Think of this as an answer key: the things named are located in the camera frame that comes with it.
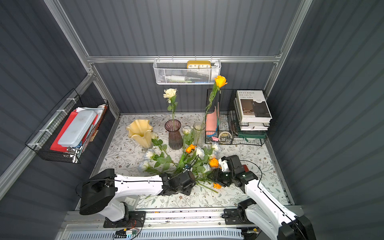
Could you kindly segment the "cream white rose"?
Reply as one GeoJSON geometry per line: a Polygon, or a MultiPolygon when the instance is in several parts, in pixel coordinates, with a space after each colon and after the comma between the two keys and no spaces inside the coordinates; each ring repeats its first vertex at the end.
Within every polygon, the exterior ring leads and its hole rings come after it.
{"type": "Polygon", "coordinates": [[[168,107],[167,110],[172,113],[172,120],[175,119],[176,107],[178,102],[176,101],[177,89],[166,89],[163,94],[164,99],[167,100],[168,107]]]}

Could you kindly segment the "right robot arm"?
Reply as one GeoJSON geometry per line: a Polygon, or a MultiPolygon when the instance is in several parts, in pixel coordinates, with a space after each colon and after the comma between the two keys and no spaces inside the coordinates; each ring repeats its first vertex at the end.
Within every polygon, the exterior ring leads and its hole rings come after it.
{"type": "Polygon", "coordinates": [[[250,171],[238,156],[223,157],[209,179],[222,187],[235,185],[248,198],[236,209],[225,209],[222,218],[227,225],[254,224],[271,240],[315,240],[311,221],[282,205],[250,171]]]}

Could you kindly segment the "yellow orange rose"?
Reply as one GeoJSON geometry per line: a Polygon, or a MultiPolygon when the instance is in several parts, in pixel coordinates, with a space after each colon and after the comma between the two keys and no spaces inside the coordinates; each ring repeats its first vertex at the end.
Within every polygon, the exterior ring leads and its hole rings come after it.
{"type": "Polygon", "coordinates": [[[217,94],[220,94],[221,88],[227,84],[228,84],[228,82],[227,82],[227,79],[225,77],[217,76],[215,78],[214,86],[213,86],[212,91],[209,95],[208,104],[205,108],[205,123],[207,122],[209,111],[210,111],[210,109],[214,103],[214,100],[216,99],[217,94]]]}

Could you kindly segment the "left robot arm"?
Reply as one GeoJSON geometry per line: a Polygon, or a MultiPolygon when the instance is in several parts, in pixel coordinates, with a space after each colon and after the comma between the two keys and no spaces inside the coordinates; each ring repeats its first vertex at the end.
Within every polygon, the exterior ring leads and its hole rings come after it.
{"type": "Polygon", "coordinates": [[[128,196],[189,196],[196,185],[191,171],[180,174],[160,174],[148,177],[118,175],[107,169],[82,183],[80,215],[100,214],[111,222],[118,222],[127,215],[124,200],[128,196]]]}

